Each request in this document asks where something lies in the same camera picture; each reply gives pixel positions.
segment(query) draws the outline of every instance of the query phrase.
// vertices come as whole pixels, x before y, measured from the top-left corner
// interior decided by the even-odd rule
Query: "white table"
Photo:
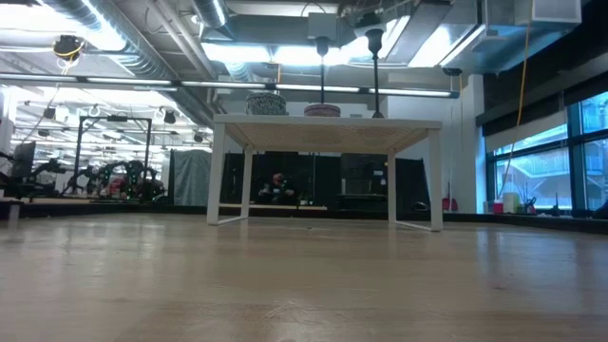
[[[342,152],[389,156],[389,221],[413,228],[443,229],[441,186],[441,122],[394,119],[309,118],[289,116],[216,115],[207,223],[220,225],[249,217],[251,169],[255,150]],[[219,220],[219,192],[224,141],[229,135],[243,147],[245,166],[240,217]],[[429,138],[430,228],[397,221],[395,154]]]

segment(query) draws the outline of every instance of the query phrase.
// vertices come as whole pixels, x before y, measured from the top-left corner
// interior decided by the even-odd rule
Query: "window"
[[[566,138],[568,138],[568,126],[566,124],[562,124],[535,136],[515,142],[513,151],[519,151],[529,147],[540,146],[545,143],[558,142]],[[495,156],[507,153],[511,153],[511,144],[494,151]]]
[[[587,208],[597,210],[608,200],[608,139],[585,144]]]
[[[599,94],[580,103],[583,133],[597,132],[608,128],[608,92]]]
[[[486,139],[489,200],[498,196],[504,182],[503,194],[519,195],[520,203],[536,198],[535,207],[541,211],[557,203],[563,214],[572,210],[581,215],[608,202],[608,92],[567,104],[566,124],[560,113]],[[530,136],[548,127],[552,128]],[[530,137],[515,143],[505,176],[511,145],[492,149],[518,132]]]
[[[497,193],[503,186],[508,160],[496,162]],[[536,208],[572,209],[570,159],[567,148],[513,158],[503,194],[516,193],[520,201],[536,198]]]

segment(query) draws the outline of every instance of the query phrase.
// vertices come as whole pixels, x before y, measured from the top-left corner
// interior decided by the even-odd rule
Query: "gray curtain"
[[[207,206],[211,154],[204,151],[176,151],[175,205]]]

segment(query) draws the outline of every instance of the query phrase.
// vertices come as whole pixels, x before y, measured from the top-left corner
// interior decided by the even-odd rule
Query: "round basket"
[[[339,118],[340,107],[331,104],[311,104],[304,109],[305,116]]]
[[[287,115],[285,98],[272,93],[247,96],[245,113],[248,115]]]

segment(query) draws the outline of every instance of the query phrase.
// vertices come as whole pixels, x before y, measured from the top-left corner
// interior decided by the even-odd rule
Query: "wooden floor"
[[[0,229],[0,341],[607,341],[608,238],[105,215]]]

